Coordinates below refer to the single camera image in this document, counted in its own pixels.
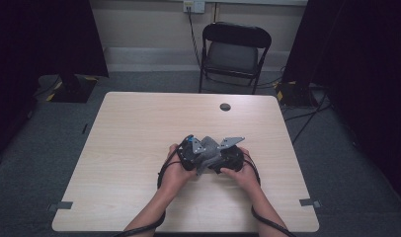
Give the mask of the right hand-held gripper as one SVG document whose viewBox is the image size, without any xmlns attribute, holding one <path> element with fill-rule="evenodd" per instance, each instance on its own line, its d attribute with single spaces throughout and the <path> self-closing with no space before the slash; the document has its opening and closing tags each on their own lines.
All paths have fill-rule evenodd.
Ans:
<svg viewBox="0 0 401 237">
<path fill-rule="evenodd" d="M 237 143 L 244 140 L 244 137 L 225 137 L 217 149 L 219 150 L 219 160 L 214 165 L 216 174 L 220 173 L 221 168 L 227 168 L 233 171 L 240 171 L 243 162 L 244 154 L 237 146 Z"/>
</svg>

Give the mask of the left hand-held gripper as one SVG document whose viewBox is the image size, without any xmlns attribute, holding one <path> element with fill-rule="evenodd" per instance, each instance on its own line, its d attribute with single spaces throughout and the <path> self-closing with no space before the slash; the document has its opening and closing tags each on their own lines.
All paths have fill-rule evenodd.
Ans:
<svg viewBox="0 0 401 237">
<path fill-rule="evenodd" d="M 182 166 L 187 171 L 192 171 L 195 168 L 195 160 L 205 151 L 201 142 L 195 138 L 193 142 L 187 143 L 183 141 L 182 147 L 178 150 L 178 156 Z"/>
</svg>

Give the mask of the person's right hand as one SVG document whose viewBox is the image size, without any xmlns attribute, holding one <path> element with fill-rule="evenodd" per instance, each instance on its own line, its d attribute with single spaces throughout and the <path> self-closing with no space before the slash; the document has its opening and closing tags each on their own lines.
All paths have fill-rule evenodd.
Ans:
<svg viewBox="0 0 401 237">
<path fill-rule="evenodd" d="M 243 147 L 241 147 L 241 151 L 244 155 L 244 162 L 242 168 L 238 172 L 228 168 L 221 168 L 220 171 L 235 180 L 239 187 L 245 191 L 248 196 L 251 196 L 256 194 L 261 187 L 249 151 Z"/>
</svg>

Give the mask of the person's left hand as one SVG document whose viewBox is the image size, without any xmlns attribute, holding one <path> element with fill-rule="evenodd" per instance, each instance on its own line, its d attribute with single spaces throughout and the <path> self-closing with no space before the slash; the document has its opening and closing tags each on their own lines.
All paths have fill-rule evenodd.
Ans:
<svg viewBox="0 0 401 237">
<path fill-rule="evenodd" d="M 162 176 L 159 191 L 175 197 L 186 183 L 197 175 L 195 170 L 187 171 L 181 164 L 177 154 L 178 145 L 172 144 L 166 162 L 166 169 Z"/>
</svg>

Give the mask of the gray tape strip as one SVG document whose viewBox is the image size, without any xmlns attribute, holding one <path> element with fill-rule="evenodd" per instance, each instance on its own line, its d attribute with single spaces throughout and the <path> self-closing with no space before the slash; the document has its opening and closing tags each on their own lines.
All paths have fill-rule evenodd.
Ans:
<svg viewBox="0 0 401 237">
<path fill-rule="evenodd" d="M 50 204 L 47 210 L 57 212 L 59 209 L 70 209 L 72 207 L 72 204 L 72 201 L 59 201 L 58 203 Z"/>
<path fill-rule="evenodd" d="M 312 198 L 304 198 L 299 200 L 301 206 L 313 206 L 319 208 L 322 206 L 319 200 L 314 200 Z"/>
</svg>

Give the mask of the black stand base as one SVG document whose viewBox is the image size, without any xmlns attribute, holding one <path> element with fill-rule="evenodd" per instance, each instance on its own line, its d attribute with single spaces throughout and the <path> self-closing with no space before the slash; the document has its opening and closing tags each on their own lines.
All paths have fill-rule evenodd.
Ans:
<svg viewBox="0 0 401 237">
<path fill-rule="evenodd" d="M 284 106 L 316 107 L 317 101 L 308 86 L 301 86 L 295 81 L 275 84 L 277 99 Z"/>
<path fill-rule="evenodd" d="M 48 102 L 86 103 L 98 80 L 94 77 L 76 76 L 61 80 L 47 97 Z"/>
</svg>

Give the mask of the black folding chair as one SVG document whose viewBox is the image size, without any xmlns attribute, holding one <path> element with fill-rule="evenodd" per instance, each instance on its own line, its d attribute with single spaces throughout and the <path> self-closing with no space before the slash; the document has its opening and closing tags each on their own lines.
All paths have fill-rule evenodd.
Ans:
<svg viewBox="0 0 401 237">
<path fill-rule="evenodd" d="M 203 78 L 212 73 L 249 79 L 255 94 L 271 35 L 255 26 L 215 22 L 207 25 L 201 36 L 199 92 Z"/>
</svg>

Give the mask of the black curtain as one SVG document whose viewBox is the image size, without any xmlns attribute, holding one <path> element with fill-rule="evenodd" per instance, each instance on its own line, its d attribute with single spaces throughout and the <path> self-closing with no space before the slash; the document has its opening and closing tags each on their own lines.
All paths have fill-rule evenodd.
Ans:
<svg viewBox="0 0 401 237">
<path fill-rule="evenodd" d="M 328 87 L 401 197 L 401 0 L 308 0 L 282 79 Z"/>
<path fill-rule="evenodd" d="M 0 0 L 0 152 L 53 74 L 109 75 L 90 0 Z"/>
</svg>

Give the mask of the white wall socket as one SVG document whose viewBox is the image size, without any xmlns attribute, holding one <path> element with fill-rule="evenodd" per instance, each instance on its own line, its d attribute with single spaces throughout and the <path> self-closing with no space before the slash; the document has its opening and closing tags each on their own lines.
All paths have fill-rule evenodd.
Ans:
<svg viewBox="0 0 401 237">
<path fill-rule="evenodd" d="M 205 11 L 205 2 L 199 0 L 184 0 L 183 11 L 185 13 L 203 14 Z"/>
</svg>

